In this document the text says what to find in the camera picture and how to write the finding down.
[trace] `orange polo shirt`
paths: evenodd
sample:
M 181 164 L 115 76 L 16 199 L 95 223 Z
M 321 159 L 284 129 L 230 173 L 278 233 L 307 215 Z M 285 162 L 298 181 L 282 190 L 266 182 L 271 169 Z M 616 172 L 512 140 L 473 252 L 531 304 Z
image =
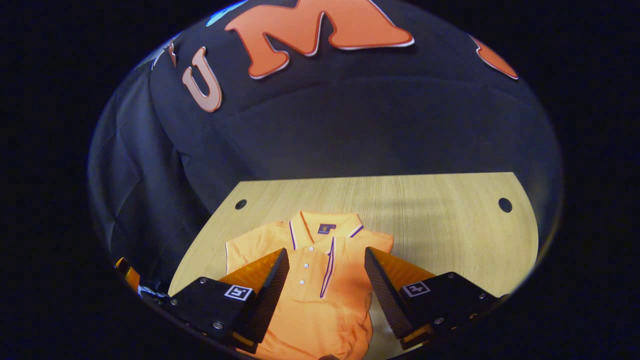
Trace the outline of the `orange polo shirt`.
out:
M 393 236 L 364 229 L 357 214 L 300 211 L 289 222 L 263 225 L 227 242 L 227 273 L 286 248 L 289 273 L 253 357 L 359 360 L 373 333 L 371 283 L 364 250 L 391 252 Z

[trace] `letter m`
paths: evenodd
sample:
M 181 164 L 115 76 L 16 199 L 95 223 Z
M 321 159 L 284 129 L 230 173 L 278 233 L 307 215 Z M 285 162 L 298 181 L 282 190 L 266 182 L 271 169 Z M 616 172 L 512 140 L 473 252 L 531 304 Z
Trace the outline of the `letter m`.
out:
M 313 56 L 324 15 L 333 25 L 329 43 L 338 49 L 404 47 L 414 42 L 409 32 L 395 26 L 371 0 L 299 0 L 295 8 L 258 5 L 231 20 L 225 30 L 235 30 L 240 36 L 251 58 L 249 75 L 261 79 L 289 63 L 289 54 L 274 50 L 267 36 Z

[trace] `black background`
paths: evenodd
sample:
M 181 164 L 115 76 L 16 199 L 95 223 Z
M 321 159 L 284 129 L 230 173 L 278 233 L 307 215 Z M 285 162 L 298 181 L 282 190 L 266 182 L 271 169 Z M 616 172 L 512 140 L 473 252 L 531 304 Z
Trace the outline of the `black background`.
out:
M 22 246 L 5 252 L 6 278 L 18 286 L 5 293 L 3 355 L 216 357 L 117 283 L 91 229 L 85 168 L 95 123 L 124 76 L 230 3 L 8 4 L 21 14 L 9 16 L 4 53 L 15 199 L 7 244 Z M 627 180 L 640 161 L 632 143 L 632 3 L 414 3 L 490 44 L 527 80 L 552 117 L 566 177 L 563 222 L 538 271 L 494 316 L 433 358 L 637 353 L 630 310 L 638 301 L 627 282 L 638 239 Z

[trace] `wooden table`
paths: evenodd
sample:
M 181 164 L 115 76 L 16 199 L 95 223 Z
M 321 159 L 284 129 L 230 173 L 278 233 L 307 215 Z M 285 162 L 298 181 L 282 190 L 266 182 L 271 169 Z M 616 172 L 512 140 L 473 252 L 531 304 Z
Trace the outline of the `wooden table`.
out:
M 503 211 L 499 199 L 510 201 Z M 240 200 L 246 206 L 236 209 Z M 392 254 L 436 275 L 458 272 L 497 297 L 513 292 L 536 261 L 538 228 L 511 172 L 240 182 L 202 228 L 169 295 L 197 277 L 226 275 L 225 242 L 297 211 L 358 213 L 365 228 L 394 235 Z M 366 360 L 403 352 L 373 296 Z

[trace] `orange letter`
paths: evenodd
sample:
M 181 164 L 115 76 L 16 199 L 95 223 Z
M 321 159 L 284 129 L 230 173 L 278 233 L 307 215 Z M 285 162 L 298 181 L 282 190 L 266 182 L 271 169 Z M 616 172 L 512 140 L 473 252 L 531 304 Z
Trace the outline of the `orange letter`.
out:
M 216 76 L 211 71 L 209 67 L 209 63 L 207 63 L 207 59 L 204 57 L 207 49 L 203 46 L 196 51 L 193 55 L 193 66 L 197 67 L 204 78 L 204 81 L 207 83 L 209 87 L 209 95 L 204 95 L 198 84 L 196 84 L 193 76 L 191 75 L 191 67 L 188 67 L 184 70 L 182 74 L 182 82 L 187 86 L 191 96 L 193 99 L 200 105 L 200 107 L 209 113 L 216 111 L 220 107 L 220 102 L 222 101 L 222 90 L 220 89 L 220 84 L 218 84 L 218 80 Z
M 327 15 L 333 24 L 332 46 L 343 50 L 371 47 L 403 47 L 413 36 L 393 25 L 370 0 L 298 0 L 295 8 L 258 5 L 238 15 L 225 30 L 235 30 L 249 57 L 249 75 L 261 79 L 289 63 L 286 51 L 275 51 L 266 35 L 278 39 L 305 56 L 318 49 L 320 24 Z
M 509 76 L 511 79 L 517 80 L 518 74 L 516 74 L 515 70 L 513 70 L 506 61 L 504 61 L 498 54 L 496 54 L 493 50 L 489 49 L 487 45 L 484 45 L 476 38 L 471 37 L 473 41 L 476 42 L 478 48 L 476 49 L 476 53 L 480 56 L 487 65 L 493 67 L 499 72 Z

